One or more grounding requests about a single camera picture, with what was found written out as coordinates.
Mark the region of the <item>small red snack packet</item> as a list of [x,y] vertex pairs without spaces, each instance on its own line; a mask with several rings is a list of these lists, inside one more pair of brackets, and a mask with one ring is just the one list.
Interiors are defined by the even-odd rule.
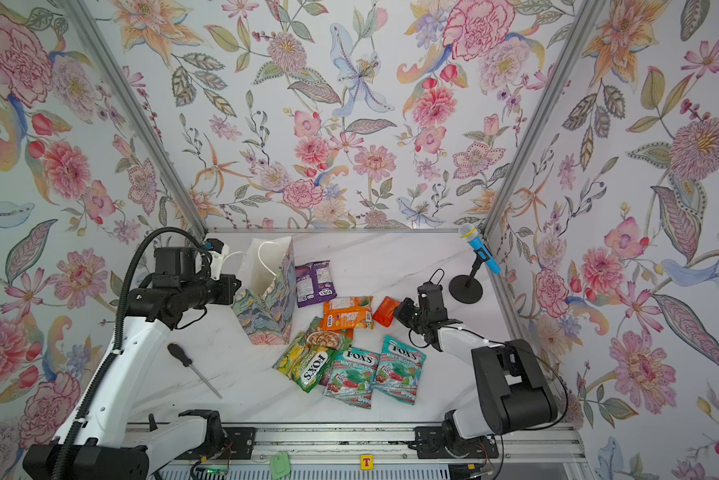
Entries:
[[395,310],[397,310],[399,305],[401,305],[401,302],[389,296],[385,297],[385,299],[381,301],[381,305],[373,312],[373,321],[383,327],[391,327],[391,324],[395,321]]

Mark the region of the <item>orange snack packet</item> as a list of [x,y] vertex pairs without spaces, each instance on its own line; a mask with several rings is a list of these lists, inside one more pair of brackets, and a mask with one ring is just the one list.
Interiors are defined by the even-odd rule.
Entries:
[[337,297],[323,303],[320,329],[326,331],[373,328],[373,296]]

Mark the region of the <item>green noodle snack packet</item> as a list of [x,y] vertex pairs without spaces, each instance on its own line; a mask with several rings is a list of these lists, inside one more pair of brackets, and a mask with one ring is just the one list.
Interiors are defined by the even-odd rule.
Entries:
[[325,347],[335,351],[347,350],[353,340],[351,329],[326,330],[320,326],[321,317],[315,317],[306,330],[305,339],[307,345]]

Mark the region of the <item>floral white paper bag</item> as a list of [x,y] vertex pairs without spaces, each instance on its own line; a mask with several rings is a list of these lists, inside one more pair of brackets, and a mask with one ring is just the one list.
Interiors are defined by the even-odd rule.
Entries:
[[232,311],[251,344],[289,344],[296,309],[292,238],[253,239],[237,279]]

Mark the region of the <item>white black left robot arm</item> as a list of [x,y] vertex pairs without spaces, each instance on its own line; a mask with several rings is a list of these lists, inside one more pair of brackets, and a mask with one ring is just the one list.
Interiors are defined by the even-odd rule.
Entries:
[[136,248],[124,274],[113,336],[79,404],[45,445],[23,459],[32,479],[146,479],[187,453],[207,460],[231,442],[215,410],[193,409],[139,441],[126,441],[128,418],[157,354],[192,361],[167,342],[190,310],[229,306],[241,283],[222,271],[231,252],[222,241],[199,241],[161,227]]

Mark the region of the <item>green Fox's candy bag right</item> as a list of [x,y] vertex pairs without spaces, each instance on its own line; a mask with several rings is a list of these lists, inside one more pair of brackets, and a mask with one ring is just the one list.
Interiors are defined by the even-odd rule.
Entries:
[[427,356],[421,350],[385,336],[373,388],[399,402],[415,405],[425,360]]

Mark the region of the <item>green Fox's candy bag middle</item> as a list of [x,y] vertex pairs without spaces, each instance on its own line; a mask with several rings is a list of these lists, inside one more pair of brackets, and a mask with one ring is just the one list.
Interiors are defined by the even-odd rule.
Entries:
[[371,409],[379,354],[351,347],[331,366],[323,395],[361,409]]

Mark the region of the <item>yellow green Fox's candy bag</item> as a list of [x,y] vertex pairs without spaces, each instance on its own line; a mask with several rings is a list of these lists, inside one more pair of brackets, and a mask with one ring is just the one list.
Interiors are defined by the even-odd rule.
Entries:
[[311,392],[323,373],[331,366],[336,351],[323,346],[309,346],[303,356],[295,362],[290,379],[305,393]]

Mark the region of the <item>lime green candy bag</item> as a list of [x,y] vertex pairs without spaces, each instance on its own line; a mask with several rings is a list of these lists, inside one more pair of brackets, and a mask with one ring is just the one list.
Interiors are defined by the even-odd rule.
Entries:
[[272,368],[285,377],[292,378],[294,368],[299,364],[303,356],[307,354],[308,350],[309,346],[306,341],[306,332],[299,332]]

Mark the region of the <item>blue microphone on black stand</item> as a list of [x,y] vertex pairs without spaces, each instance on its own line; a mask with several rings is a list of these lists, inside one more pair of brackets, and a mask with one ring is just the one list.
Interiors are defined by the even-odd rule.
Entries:
[[449,293],[457,302],[462,304],[475,304],[483,298],[483,286],[477,280],[477,272],[485,268],[493,275],[501,274],[501,266],[495,256],[481,238],[477,226],[465,223],[459,226],[459,236],[465,240],[475,254],[471,264],[471,272],[467,275],[457,275],[449,282]]

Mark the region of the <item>purple snack packet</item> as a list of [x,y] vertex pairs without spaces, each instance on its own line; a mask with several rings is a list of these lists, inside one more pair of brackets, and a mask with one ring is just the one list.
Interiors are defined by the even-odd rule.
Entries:
[[328,260],[296,266],[295,275],[299,308],[329,302],[337,298]]

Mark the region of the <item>yellow T label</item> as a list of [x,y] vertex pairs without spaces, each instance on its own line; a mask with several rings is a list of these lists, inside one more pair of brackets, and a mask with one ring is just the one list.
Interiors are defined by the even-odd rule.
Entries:
[[361,455],[361,470],[371,471],[375,468],[375,458],[371,454]]

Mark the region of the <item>green tag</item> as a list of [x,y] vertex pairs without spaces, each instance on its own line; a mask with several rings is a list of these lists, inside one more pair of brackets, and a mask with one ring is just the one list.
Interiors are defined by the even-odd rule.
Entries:
[[272,480],[281,480],[291,474],[291,464],[287,452],[279,451],[271,456],[269,472]]

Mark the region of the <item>black handled screwdriver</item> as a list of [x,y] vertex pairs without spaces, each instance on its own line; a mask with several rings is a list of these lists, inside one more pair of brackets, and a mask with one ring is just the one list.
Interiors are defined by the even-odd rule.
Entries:
[[169,343],[167,345],[167,351],[174,359],[178,360],[184,368],[188,368],[189,370],[191,370],[218,399],[222,399],[222,395],[220,394],[220,392],[194,366],[193,360],[187,355],[185,350],[180,345],[176,343]]

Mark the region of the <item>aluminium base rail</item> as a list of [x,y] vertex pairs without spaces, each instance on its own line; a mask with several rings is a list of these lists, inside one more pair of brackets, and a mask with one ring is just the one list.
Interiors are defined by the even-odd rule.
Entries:
[[234,464],[263,464],[285,452],[295,464],[351,464],[370,455],[377,464],[583,463],[573,428],[557,425],[489,437],[469,454],[451,455],[436,423],[225,423]]

